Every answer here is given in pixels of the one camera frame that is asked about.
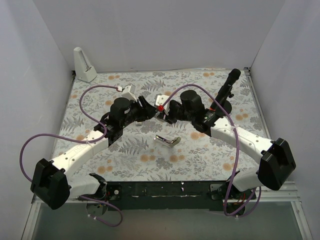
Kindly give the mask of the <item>beige stapler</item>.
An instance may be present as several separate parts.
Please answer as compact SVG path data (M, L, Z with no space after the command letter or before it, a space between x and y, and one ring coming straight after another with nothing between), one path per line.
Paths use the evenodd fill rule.
M176 146L177 144L180 143L181 141L181 138L180 137L176 137L174 138L173 140L169 140L169 139L166 139L164 137L161 137L159 135L155 135L154 138L153 138L157 143L160 143L166 147L169 147L169 148L173 148L174 146Z

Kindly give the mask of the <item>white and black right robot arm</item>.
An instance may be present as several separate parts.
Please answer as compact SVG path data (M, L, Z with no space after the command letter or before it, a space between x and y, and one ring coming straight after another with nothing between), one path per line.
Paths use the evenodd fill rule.
M182 92L180 100L158 97L157 107L164 112L163 120L170 124L191 122L198 132L238 148L258 164L256 168L237 170L234 177L227 180L226 192L230 198L237 199L246 190L262 186L277 191L295 170L296 163L286 140L271 140L233 126L224 111L205 108L194 90Z

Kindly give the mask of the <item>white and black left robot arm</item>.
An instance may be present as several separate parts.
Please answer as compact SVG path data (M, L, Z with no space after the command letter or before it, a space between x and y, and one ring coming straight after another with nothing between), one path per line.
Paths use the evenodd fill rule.
M150 120L156 112L157 109L143 96L137 101L117 98L83 144L77 144L51 160L43 158L36 164L31 191L53 210L60 208L69 198L86 196L103 200L107 196L107 182L103 177L91 173L84 178L73 178L73 174L118 140L125 127Z

